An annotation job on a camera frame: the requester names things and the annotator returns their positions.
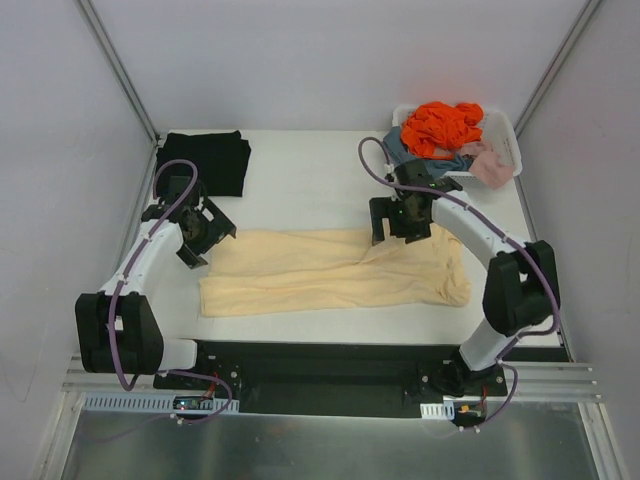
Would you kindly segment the cream yellow t shirt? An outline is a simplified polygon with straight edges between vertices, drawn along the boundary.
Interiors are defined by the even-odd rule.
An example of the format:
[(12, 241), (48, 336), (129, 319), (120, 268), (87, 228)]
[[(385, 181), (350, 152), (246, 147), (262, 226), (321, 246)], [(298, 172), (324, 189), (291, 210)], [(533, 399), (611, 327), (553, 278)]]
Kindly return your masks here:
[(461, 242), (434, 227), (413, 243), (367, 229), (249, 230), (223, 240), (200, 280), (204, 317), (412, 303), (464, 307), (471, 283)]

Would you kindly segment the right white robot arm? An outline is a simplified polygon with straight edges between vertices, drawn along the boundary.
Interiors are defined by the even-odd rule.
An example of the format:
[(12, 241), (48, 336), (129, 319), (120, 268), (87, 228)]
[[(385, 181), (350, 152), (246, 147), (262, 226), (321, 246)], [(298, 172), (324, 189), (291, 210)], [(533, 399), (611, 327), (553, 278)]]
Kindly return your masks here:
[(395, 193), (369, 202), (374, 244), (387, 235), (416, 242), (441, 227), (486, 270), (480, 324), (430, 377), (432, 388), (443, 394), (473, 394), (521, 338), (538, 336), (538, 325), (559, 319), (553, 248), (511, 236), (472, 204), (458, 182), (433, 178), (420, 160), (388, 165), (380, 181)]

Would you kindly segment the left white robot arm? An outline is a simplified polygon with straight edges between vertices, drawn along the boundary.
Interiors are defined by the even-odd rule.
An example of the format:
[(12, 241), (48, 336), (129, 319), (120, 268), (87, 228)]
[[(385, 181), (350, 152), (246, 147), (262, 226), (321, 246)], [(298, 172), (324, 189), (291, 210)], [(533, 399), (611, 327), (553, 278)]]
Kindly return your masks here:
[(172, 177), (143, 212), (138, 237), (116, 273), (76, 300), (84, 369), (127, 375), (176, 370), (188, 388), (204, 387), (212, 367), (197, 355), (199, 280), (211, 248), (235, 235), (202, 181)]

